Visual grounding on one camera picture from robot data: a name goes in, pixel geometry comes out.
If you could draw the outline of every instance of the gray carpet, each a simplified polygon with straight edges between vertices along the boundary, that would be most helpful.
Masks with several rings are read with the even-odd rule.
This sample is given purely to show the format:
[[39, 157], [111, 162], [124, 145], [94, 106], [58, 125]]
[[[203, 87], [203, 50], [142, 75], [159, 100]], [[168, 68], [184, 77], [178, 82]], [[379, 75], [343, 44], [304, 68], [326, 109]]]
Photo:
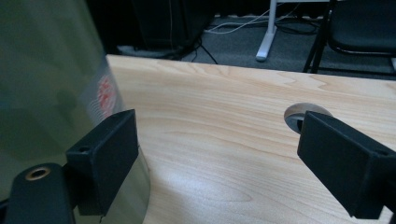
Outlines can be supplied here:
[[[248, 22], [251, 17], [246, 18], [215, 18], [210, 27], [222, 24], [224, 22]], [[309, 32], [312, 26], [302, 22], [284, 20], [279, 22], [283, 27], [294, 30]], [[218, 32], [227, 32], [233, 27], [219, 28]], [[278, 29], [271, 47], [268, 58], [265, 62], [257, 62], [256, 54], [264, 37], [266, 25], [241, 28], [227, 35], [214, 35], [203, 33], [201, 36], [202, 46], [207, 49], [213, 58], [224, 65], [275, 69], [291, 72], [302, 72], [306, 57], [315, 40], [315, 35], [297, 35], [282, 32]], [[147, 52], [126, 52], [125, 54], [134, 56], [145, 56]], [[214, 63], [203, 48], [198, 48], [196, 52], [193, 50], [185, 55], [181, 61], [195, 63]], [[374, 75], [364, 73], [334, 72], [329, 70], [319, 70], [319, 74], [347, 76], [347, 77], [367, 77], [377, 79], [396, 80], [396, 75], [379, 75], [381, 73], [392, 73], [393, 68], [390, 59], [373, 58], [373, 57], [357, 57], [350, 55], [342, 55], [326, 48], [323, 53], [322, 63], [324, 68], [342, 68], [362, 71], [374, 71]]]

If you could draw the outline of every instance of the black chair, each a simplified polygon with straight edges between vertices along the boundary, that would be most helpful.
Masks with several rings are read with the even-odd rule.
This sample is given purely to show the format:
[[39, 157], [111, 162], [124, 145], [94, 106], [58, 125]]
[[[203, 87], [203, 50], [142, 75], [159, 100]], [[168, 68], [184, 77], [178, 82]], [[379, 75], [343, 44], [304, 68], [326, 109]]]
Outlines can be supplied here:
[[330, 0], [303, 72], [318, 72], [326, 44], [344, 54], [388, 57], [396, 71], [396, 0]]

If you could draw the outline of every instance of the wood grain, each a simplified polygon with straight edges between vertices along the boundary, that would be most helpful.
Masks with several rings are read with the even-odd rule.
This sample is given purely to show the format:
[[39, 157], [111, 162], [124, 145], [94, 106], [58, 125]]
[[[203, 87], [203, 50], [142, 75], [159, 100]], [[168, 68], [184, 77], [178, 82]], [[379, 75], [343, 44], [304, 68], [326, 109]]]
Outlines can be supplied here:
[[[396, 148], [396, 83], [108, 56], [136, 110], [151, 195], [145, 223], [368, 223], [296, 154], [285, 109], [308, 102]], [[385, 209], [380, 222], [387, 223]]]

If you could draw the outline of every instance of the chair seat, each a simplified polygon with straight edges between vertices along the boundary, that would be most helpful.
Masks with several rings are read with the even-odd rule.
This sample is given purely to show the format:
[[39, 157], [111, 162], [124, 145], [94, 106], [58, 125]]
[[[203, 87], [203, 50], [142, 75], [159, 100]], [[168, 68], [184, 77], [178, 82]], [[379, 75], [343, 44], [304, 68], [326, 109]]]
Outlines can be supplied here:
[[338, 2], [328, 43], [344, 53], [396, 56], [396, 0]]

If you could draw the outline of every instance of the light wood tabletop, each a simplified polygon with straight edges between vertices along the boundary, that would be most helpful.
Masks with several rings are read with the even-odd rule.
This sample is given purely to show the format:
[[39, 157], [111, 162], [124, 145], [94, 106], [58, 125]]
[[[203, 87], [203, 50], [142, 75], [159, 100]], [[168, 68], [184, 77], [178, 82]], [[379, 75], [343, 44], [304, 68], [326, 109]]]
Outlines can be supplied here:
[[349, 217], [297, 156], [283, 115], [321, 105], [396, 149], [396, 82], [107, 58], [148, 163], [144, 223], [378, 222]]

